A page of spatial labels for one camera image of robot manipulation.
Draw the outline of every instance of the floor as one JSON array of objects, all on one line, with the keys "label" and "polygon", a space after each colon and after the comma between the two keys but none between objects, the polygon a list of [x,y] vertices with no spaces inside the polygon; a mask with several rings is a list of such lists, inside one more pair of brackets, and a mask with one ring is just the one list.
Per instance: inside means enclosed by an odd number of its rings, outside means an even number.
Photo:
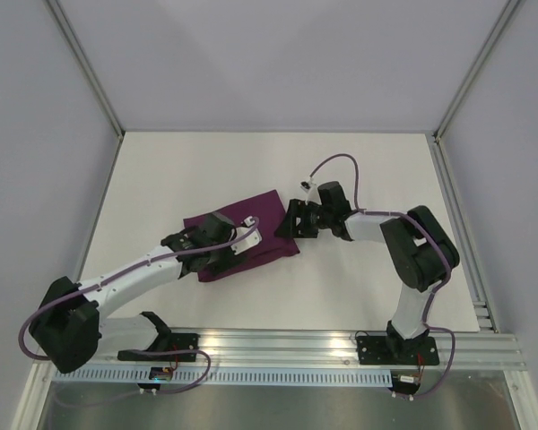
[{"label": "floor", "polygon": [[[427,372],[431,384],[438,373]],[[124,383],[53,385],[71,404],[108,399]],[[385,389],[204,385],[174,396],[135,395],[97,408],[52,407],[39,430],[519,430],[501,372],[453,372],[433,397],[409,402]]]}]

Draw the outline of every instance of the metal mounting plate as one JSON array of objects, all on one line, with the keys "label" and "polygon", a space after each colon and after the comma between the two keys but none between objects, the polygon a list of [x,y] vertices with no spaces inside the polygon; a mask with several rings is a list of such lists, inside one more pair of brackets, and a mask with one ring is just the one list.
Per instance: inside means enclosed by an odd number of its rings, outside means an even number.
[{"label": "metal mounting plate", "polygon": [[386,345],[386,336],[358,336],[357,354],[359,363],[364,366],[417,366],[420,361],[418,354],[420,354],[426,366],[438,366],[440,364],[437,342],[430,337],[424,339],[414,354],[399,357],[397,360]]}]

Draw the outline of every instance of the black bracket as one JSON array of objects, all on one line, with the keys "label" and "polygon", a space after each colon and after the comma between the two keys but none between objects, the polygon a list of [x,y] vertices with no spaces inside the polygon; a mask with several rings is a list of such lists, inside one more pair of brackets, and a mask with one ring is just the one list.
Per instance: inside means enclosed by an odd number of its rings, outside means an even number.
[{"label": "black bracket", "polygon": [[414,349],[395,357],[389,349],[386,336],[357,336],[357,355],[362,366],[418,366],[419,355],[426,366],[438,366],[437,342],[434,338],[424,337]]},{"label": "black bracket", "polygon": [[[454,269],[460,263],[458,251],[429,208],[417,206],[407,214],[429,233],[445,255],[450,268]],[[383,222],[380,228],[396,272],[404,285],[424,292],[438,280],[444,279],[447,270],[437,252],[429,243],[417,245],[415,239],[424,237],[409,221],[394,218]]]},{"label": "black bracket", "polygon": [[[158,336],[144,352],[168,352],[181,349],[199,349],[197,333],[174,333],[168,325],[153,312],[142,312],[142,316],[150,320],[158,332]],[[194,363],[195,354],[148,356],[134,350],[124,350],[117,353],[119,361],[177,361],[179,363]]]}]

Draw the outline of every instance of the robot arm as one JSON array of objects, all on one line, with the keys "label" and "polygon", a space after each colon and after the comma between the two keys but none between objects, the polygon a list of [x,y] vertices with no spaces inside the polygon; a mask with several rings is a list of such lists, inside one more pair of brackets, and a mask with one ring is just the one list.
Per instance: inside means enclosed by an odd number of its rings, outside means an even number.
[{"label": "robot arm", "polygon": [[[307,191],[315,185],[303,183]],[[388,322],[386,347],[395,362],[405,357],[416,360],[419,345],[428,336],[426,313],[433,300],[435,288],[447,271],[460,263],[455,246],[438,224],[430,210],[416,207],[404,215],[391,212],[368,212],[351,209],[338,182],[320,185],[321,204],[291,200],[283,223],[275,235],[290,238],[315,238],[320,229],[330,228],[336,237],[346,241],[370,240],[386,244],[403,286],[395,315]],[[410,222],[421,226],[436,243],[449,265]]]},{"label": "robot arm", "polygon": [[160,246],[127,266],[80,283],[66,277],[54,281],[40,309],[78,291],[83,294],[41,312],[30,324],[30,335],[61,373],[78,369],[94,356],[117,353],[121,360],[147,360],[133,350],[170,351],[173,334],[154,313],[108,317],[141,294],[191,272],[207,269],[217,274],[231,269],[244,262],[243,253],[260,242],[251,217],[235,227],[221,214],[209,214],[198,228],[167,236]]}]

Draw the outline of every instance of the aluminum frame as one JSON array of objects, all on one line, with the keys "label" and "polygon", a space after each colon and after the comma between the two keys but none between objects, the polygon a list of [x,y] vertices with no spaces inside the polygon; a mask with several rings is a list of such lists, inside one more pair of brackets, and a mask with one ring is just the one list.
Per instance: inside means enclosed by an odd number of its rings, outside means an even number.
[{"label": "aluminum frame", "polygon": [[[523,428],[538,428],[538,402],[526,372],[522,352],[512,334],[501,334],[495,323],[495,306],[491,301],[489,289],[485,284],[479,267],[478,257],[473,250],[470,229],[459,204],[453,175],[447,164],[443,151],[442,138],[462,106],[482,68],[508,27],[514,20],[524,0],[508,0],[496,24],[489,33],[477,57],[474,59],[466,76],[443,115],[437,130],[427,134],[427,143],[437,172],[438,181],[451,217],[459,252],[463,257],[469,286],[473,290],[475,312],[479,319],[481,331],[478,333],[457,333],[457,350],[453,371],[455,370],[504,370],[508,388],[515,405],[516,413]],[[74,58],[82,70],[83,76],[91,87],[103,114],[108,119],[117,138],[118,145],[114,166],[119,154],[125,130],[119,123],[108,97],[103,90],[96,73],[83,51],[75,31],[67,18],[64,8],[58,0],[44,0],[62,37],[69,46]],[[86,256],[95,231],[98,217],[103,206],[106,192],[111,181],[112,170],[100,202],[98,216],[92,226],[88,244],[82,253],[78,272],[81,274]],[[193,329],[201,334],[201,348],[215,355],[218,366],[281,369],[354,369],[376,368],[382,366],[359,366],[353,332],[348,331],[251,331],[251,330],[210,330]],[[441,362],[446,362],[450,353],[450,339],[445,334],[436,334]],[[124,366],[112,360],[98,363],[107,368]],[[397,370],[403,366],[391,366]],[[17,409],[12,429],[35,429],[39,412],[41,412],[48,387],[55,374],[51,364],[34,364]]]}]

